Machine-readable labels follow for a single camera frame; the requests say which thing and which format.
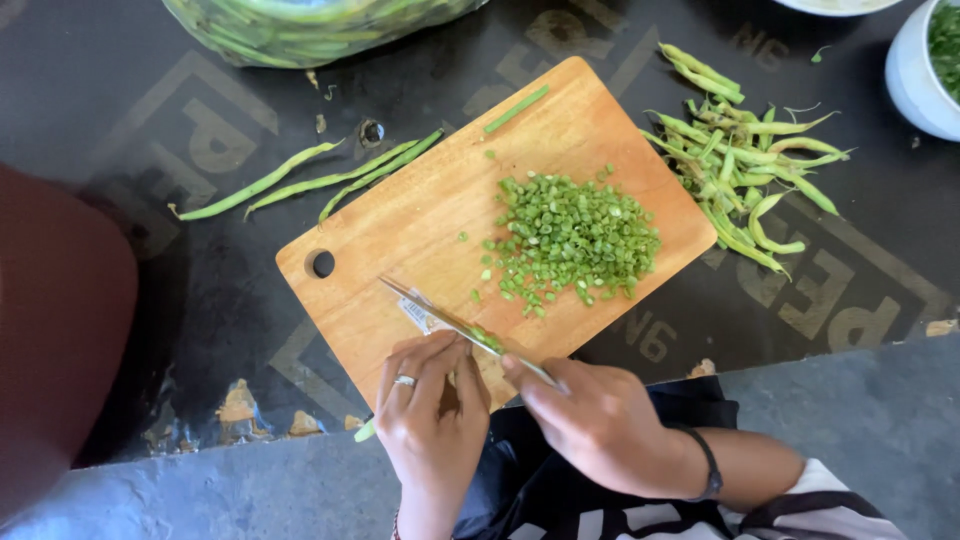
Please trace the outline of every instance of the gray floor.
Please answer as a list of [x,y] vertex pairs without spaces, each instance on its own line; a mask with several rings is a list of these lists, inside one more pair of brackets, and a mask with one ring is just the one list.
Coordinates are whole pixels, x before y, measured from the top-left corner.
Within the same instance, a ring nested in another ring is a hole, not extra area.
[[[911,538],[960,528],[960,335],[727,374],[741,427],[822,459]],[[373,440],[257,443],[76,471],[6,534],[35,539],[385,538],[399,495]]]

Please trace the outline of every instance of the hand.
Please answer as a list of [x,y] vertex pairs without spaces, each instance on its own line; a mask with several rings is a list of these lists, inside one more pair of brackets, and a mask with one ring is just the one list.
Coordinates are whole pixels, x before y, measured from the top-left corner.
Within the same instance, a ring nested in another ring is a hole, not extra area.
[[634,374],[550,358],[543,368],[561,392],[515,356],[504,356],[503,367],[547,443],[587,478],[648,499],[693,499],[706,489],[703,452],[690,436],[660,423]]
[[[450,538],[480,461],[491,397],[471,350],[456,332],[439,331],[396,344],[384,361],[373,421],[403,485],[404,540]],[[397,375],[417,383],[396,383]]]

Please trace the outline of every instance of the right hand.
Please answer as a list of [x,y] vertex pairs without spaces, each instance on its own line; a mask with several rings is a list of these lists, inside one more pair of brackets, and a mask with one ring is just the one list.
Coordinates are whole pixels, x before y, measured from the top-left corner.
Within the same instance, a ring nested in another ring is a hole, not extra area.
[[587,478],[648,499],[693,499],[703,493],[703,452],[690,436],[660,423],[634,374],[549,358],[543,368],[564,388],[561,392],[515,356],[504,356],[503,367],[546,442]]

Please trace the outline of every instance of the cutting board hole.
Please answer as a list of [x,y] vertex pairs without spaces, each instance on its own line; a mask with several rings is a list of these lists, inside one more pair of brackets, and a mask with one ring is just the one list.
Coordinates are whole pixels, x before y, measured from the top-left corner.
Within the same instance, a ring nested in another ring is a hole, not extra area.
[[306,273],[311,278],[327,278],[333,273],[336,260],[327,250],[316,250],[306,256]]

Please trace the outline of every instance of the silver ring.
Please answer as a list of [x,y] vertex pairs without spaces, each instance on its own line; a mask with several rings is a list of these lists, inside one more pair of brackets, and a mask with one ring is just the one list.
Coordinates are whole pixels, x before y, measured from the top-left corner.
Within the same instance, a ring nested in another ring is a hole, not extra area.
[[397,375],[396,379],[394,379],[394,384],[397,384],[397,383],[406,384],[407,386],[410,386],[411,388],[413,388],[414,386],[417,385],[417,380],[414,379],[413,377],[408,377],[406,375]]

